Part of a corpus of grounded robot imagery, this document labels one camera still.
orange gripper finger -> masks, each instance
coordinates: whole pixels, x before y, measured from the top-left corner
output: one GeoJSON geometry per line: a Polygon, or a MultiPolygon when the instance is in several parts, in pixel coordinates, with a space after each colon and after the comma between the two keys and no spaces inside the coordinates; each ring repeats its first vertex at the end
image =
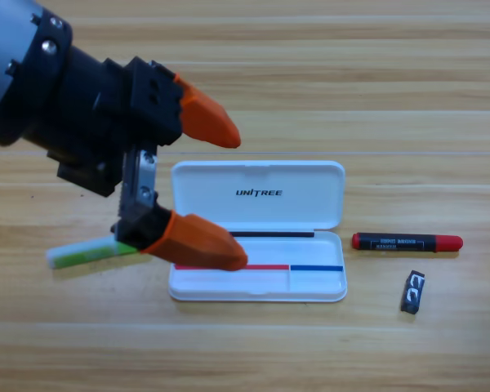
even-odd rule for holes
{"type": "Polygon", "coordinates": [[[178,75],[174,77],[174,82],[184,90],[180,101],[180,119],[187,136],[227,149],[236,149],[241,145],[238,128],[221,105],[178,75]]]}
{"type": "Polygon", "coordinates": [[[236,271],[247,265],[247,255],[224,228],[196,215],[171,212],[163,236],[142,251],[189,267],[236,271]]]}

red marker cap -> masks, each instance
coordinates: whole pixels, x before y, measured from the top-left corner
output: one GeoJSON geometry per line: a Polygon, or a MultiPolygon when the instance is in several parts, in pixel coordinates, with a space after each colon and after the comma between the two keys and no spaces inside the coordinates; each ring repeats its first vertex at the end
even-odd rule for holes
{"type": "Polygon", "coordinates": [[[463,238],[456,235],[436,235],[436,252],[457,252],[463,247],[463,238]]]}

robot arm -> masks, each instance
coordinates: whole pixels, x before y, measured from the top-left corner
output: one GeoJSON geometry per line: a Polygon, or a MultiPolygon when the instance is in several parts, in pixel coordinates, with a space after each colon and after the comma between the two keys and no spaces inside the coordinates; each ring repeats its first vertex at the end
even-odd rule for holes
{"type": "Polygon", "coordinates": [[[104,197],[122,182],[119,242],[181,265],[239,270],[232,235],[160,207],[158,146],[183,133],[241,144],[224,109],[155,62],[98,62],[72,45],[71,26],[32,0],[0,0],[0,145],[24,138],[59,163],[58,177],[104,197]]]}

screw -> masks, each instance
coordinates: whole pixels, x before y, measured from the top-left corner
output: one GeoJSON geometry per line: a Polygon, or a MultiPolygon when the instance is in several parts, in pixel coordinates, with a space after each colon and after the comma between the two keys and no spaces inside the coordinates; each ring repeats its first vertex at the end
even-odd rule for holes
{"type": "Polygon", "coordinates": [[[144,198],[150,198],[150,190],[146,186],[140,188],[140,193],[144,198]]]}
{"type": "Polygon", "coordinates": [[[144,159],[147,163],[153,164],[154,163],[154,158],[151,153],[145,153],[144,159]]]}
{"type": "Polygon", "coordinates": [[[33,25],[39,26],[40,25],[40,22],[42,22],[42,18],[40,16],[35,15],[35,14],[32,14],[31,15],[31,23],[33,25]]]}
{"type": "Polygon", "coordinates": [[[42,44],[42,50],[49,56],[53,56],[58,53],[58,46],[50,39],[46,40],[42,44]]]}
{"type": "Polygon", "coordinates": [[[15,76],[16,74],[16,71],[18,70],[18,61],[16,60],[11,60],[9,62],[9,64],[7,65],[7,68],[6,68],[6,75],[9,75],[9,76],[15,76]]]}
{"type": "Polygon", "coordinates": [[[56,19],[55,17],[51,18],[51,24],[57,29],[62,29],[64,27],[64,23],[60,19],[56,19]]]}

metal bracket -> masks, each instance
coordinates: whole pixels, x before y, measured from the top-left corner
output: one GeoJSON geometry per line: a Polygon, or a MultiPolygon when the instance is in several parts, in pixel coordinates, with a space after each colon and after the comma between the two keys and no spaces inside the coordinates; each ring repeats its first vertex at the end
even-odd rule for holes
{"type": "Polygon", "coordinates": [[[122,195],[118,215],[122,221],[136,223],[152,211],[158,158],[155,151],[133,147],[124,158],[122,195]]]}

